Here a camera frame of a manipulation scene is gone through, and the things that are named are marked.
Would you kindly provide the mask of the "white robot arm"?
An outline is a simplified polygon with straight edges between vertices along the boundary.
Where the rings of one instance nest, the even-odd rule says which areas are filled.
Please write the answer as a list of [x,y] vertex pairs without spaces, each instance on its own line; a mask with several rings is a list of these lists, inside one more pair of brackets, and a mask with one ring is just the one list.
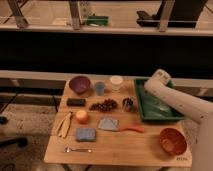
[[167,87],[171,76],[158,69],[144,88],[199,125],[191,171],[213,171],[213,103]]

